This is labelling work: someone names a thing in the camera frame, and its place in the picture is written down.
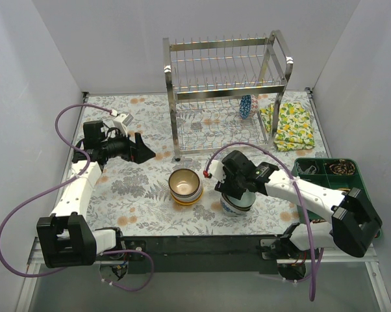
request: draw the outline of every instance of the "wire rack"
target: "wire rack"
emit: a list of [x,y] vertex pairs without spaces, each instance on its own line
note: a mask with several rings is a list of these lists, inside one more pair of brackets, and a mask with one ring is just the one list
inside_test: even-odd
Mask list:
[[[280,56],[273,49],[278,42]],[[164,73],[170,105],[175,159],[182,154],[216,150],[238,141],[265,145],[259,113],[246,120],[239,99],[278,93],[270,138],[276,134],[279,105],[292,72],[292,57],[280,31],[254,38],[164,39]]]

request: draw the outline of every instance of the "bowl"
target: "bowl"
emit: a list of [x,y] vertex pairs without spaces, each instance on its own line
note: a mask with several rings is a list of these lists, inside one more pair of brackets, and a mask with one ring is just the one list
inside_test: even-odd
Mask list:
[[256,200],[255,193],[246,191],[242,195],[242,198],[240,200],[237,200],[236,198],[233,198],[231,196],[227,196],[226,194],[221,194],[220,203],[225,215],[243,216],[246,215],[248,211],[250,211],[255,200]]
[[168,179],[173,199],[179,203],[194,203],[203,193],[203,183],[190,169],[178,169]]

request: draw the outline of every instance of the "yellow floral cloth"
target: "yellow floral cloth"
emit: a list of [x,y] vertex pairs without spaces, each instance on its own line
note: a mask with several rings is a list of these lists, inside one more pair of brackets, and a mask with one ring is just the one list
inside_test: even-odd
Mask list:
[[[273,104],[260,110],[266,130],[270,133]],[[279,151],[310,150],[314,147],[314,135],[310,114],[300,103],[283,103],[279,110],[279,124],[275,137]]]

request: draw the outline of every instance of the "white wall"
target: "white wall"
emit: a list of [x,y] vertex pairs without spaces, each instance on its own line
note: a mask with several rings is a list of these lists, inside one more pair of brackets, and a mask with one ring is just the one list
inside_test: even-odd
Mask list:
[[81,90],[165,92],[162,38],[282,30],[288,88],[314,86],[359,0],[33,0]]
[[[17,204],[61,181],[68,148],[54,132],[61,109],[81,92],[31,0],[0,0],[0,222]],[[79,111],[61,122],[73,137]],[[23,208],[2,238],[5,257],[25,271],[39,216],[56,194]],[[13,311],[23,278],[0,263],[0,311]]]
[[314,94],[333,156],[358,162],[383,219],[375,247],[391,298],[391,0],[361,0]]

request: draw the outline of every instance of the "metal dish rack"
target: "metal dish rack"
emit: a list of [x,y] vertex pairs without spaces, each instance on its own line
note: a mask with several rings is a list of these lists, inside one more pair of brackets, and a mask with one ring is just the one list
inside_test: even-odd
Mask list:
[[[214,151],[234,141],[259,146],[273,142],[294,62],[280,31],[272,31],[268,38],[248,37],[191,39],[174,44],[164,38],[164,73],[176,161],[181,155]],[[279,54],[274,50],[275,39]],[[277,97],[267,139],[259,112],[241,119],[239,100],[244,95],[269,93],[277,93]]]

